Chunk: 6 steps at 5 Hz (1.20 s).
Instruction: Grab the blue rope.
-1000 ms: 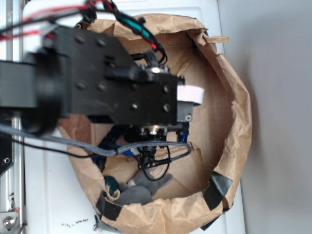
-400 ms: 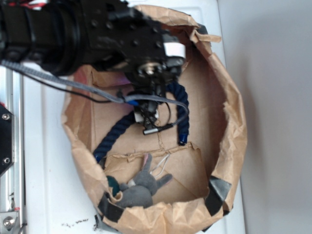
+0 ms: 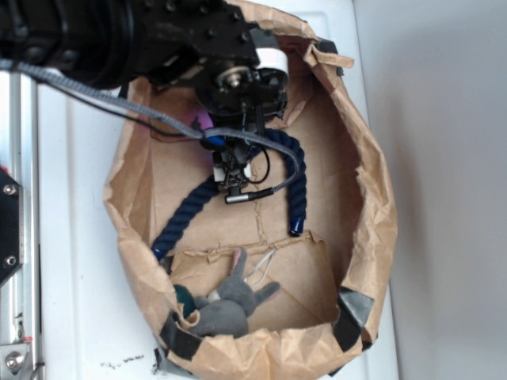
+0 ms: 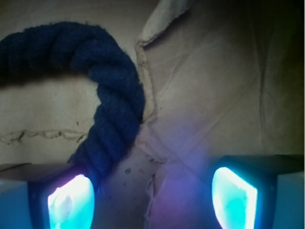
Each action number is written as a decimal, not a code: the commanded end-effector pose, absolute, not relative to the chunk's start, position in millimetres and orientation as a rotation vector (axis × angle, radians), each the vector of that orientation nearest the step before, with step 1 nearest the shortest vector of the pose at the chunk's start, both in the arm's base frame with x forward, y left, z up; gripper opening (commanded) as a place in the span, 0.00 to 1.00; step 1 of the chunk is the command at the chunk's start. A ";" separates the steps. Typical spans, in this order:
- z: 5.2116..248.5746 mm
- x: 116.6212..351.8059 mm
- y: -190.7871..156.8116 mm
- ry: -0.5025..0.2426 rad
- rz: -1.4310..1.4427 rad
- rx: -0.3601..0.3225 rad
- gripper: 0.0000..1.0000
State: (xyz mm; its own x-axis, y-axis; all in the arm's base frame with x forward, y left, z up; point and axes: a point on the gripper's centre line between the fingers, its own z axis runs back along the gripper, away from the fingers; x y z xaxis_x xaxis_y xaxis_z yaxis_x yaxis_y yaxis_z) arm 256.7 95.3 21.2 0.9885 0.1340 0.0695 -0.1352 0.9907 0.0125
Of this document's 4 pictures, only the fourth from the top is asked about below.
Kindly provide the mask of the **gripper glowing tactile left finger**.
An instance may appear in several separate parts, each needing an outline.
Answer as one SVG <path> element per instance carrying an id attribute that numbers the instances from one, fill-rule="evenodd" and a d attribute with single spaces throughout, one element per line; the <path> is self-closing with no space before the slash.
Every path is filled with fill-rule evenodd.
<path id="1" fill-rule="evenodd" d="M 2 164 L 2 229 L 89 229 L 95 193 L 77 164 Z"/>

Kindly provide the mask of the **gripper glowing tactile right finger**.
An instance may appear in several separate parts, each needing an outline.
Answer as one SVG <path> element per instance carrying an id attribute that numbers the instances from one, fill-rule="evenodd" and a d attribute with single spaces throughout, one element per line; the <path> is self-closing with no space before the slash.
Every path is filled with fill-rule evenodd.
<path id="1" fill-rule="evenodd" d="M 214 166 L 212 200 L 223 229 L 303 229 L 304 156 L 224 156 Z"/>

